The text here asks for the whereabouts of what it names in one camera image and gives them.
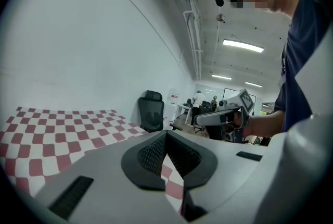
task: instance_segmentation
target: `white table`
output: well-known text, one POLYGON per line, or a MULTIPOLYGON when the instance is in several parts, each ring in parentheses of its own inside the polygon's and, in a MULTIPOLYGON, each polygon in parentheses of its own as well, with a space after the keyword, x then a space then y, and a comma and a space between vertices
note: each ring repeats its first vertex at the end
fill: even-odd
POLYGON ((186 124, 187 120, 188 120, 188 116, 191 114, 192 108, 190 108, 188 106, 185 106, 185 105, 178 105, 177 111, 176 111, 176 118, 180 116, 180 114, 182 112, 182 109, 188 109, 187 117, 186 117, 186 120, 185 120, 185 124, 186 124))

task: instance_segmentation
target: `person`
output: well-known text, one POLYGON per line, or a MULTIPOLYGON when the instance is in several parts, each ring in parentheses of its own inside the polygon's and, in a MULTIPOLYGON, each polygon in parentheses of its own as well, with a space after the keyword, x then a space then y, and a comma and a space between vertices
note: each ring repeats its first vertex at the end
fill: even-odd
POLYGON ((197 94, 193 97, 191 126, 194 125, 194 117, 199 114, 199 106, 202 105, 203 101, 206 101, 206 97, 200 91, 197 91, 197 94))
MULTIPOLYGON (((271 115, 251 116, 244 137, 257 135, 271 137, 286 132, 295 123, 308 118, 312 112, 298 86, 295 76, 314 53, 323 38, 329 18, 319 0, 230 0, 236 7, 265 9, 282 13, 291 20, 287 42, 281 55, 280 92, 271 115)), ((234 127, 242 123, 235 113, 234 127)))
POLYGON ((217 108, 217 100, 216 99, 217 99, 217 96, 214 95, 213 100, 210 102, 210 105, 212 107, 213 112, 215 112, 215 110, 217 108))

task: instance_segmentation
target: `navy t-shirt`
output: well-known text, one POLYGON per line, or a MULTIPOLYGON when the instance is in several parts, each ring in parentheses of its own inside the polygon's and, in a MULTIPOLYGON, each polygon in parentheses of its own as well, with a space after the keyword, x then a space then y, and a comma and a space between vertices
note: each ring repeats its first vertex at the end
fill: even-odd
POLYGON ((285 112, 282 132, 288 131, 295 123, 312 114, 295 76, 318 47, 328 24, 329 21, 322 6, 316 0, 299 0, 286 44, 286 81, 280 89, 273 110, 273 112, 277 110, 285 112))

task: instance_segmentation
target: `red and white checkered mat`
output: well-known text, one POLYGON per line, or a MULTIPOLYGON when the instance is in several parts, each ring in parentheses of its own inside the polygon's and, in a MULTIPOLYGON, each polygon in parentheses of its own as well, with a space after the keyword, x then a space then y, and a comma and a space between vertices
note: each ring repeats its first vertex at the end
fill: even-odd
MULTIPOLYGON (((115 110, 16 109, 0 131, 0 164, 10 181, 31 196, 88 152, 147 132, 115 110)), ((183 179, 167 156, 162 167, 166 197, 179 211, 183 179)))

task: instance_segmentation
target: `fluorescent light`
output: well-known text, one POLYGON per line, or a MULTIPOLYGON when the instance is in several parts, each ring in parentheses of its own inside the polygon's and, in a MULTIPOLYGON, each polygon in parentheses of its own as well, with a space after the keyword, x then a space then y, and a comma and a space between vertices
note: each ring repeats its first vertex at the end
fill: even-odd
POLYGON ((261 85, 258 85, 258 84, 254 84, 254 83, 251 83, 251 82, 245 82, 246 84, 249 84, 249 85, 253 85, 253 86, 257 86, 257 87, 260 87, 260 88, 262 88, 262 86, 261 85))
POLYGON ((214 77, 214 78, 221 78, 221 79, 225 79, 225 80, 232 80, 232 78, 223 77, 223 76, 217 76, 217 75, 212 75, 212 77, 214 77))
POLYGON ((251 45, 248 43, 236 42, 236 41, 231 41, 231 40, 223 40, 223 44, 228 45, 228 46, 244 48, 244 49, 255 51, 258 53, 261 53, 262 51, 264 51, 264 48, 254 46, 254 45, 251 45))

